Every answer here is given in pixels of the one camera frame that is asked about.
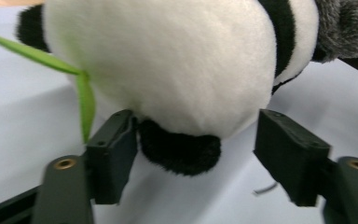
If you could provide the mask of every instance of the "black ear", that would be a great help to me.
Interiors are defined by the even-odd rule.
[[[42,26],[43,5],[29,7],[19,15],[17,38],[25,45],[49,52]]]
[[[220,139],[212,135],[168,133],[152,120],[139,126],[142,151],[154,163],[181,175],[199,175],[213,168],[220,157]]]

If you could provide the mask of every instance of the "panda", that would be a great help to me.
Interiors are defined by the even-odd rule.
[[[255,122],[315,49],[327,51],[319,24],[335,8],[323,4],[47,0],[22,14],[19,39],[87,71],[99,115],[132,110],[149,160],[198,175],[218,162],[221,139]],[[30,25],[40,12],[43,24]],[[26,38],[29,26],[39,43]]]

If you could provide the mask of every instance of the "white fur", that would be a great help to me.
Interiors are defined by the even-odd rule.
[[[295,16],[295,48],[287,67],[275,78],[278,85],[298,75],[310,62],[316,47],[319,13],[314,0],[290,0]]]
[[[99,113],[228,137],[267,106],[275,34],[257,0],[47,0],[52,52],[89,72]]]

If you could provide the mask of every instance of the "white table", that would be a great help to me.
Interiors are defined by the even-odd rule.
[[[0,35],[13,37],[22,7],[0,8]],[[345,63],[311,63],[269,105],[334,149],[332,159],[358,157],[358,71]],[[97,118],[94,130],[101,124]],[[0,202],[40,184],[48,162],[83,152],[76,94],[63,74],[0,48]],[[166,173],[138,153],[120,205],[96,205],[97,224],[319,224],[321,206],[298,208],[252,154],[255,125],[223,142],[206,175]]]

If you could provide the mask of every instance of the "green bamboo leaf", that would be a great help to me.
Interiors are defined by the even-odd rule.
[[[89,75],[86,72],[80,73],[79,76],[76,77],[76,85],[83,142],[87,143],[95,116],[95,99],[89,83]]]
[[[5,39],[0,36],[0,46],[9,49],[15,53],[22,55],[28,59],[31,59],[34,62],[41,63],[47,67],[53,68],[55,70],[69,73],[73,75],[78,75],[82,73],[81,70],[74,68],[73,66],[65,63],[52,55],[42,51],[40,49],[34,49],[32,47]]]

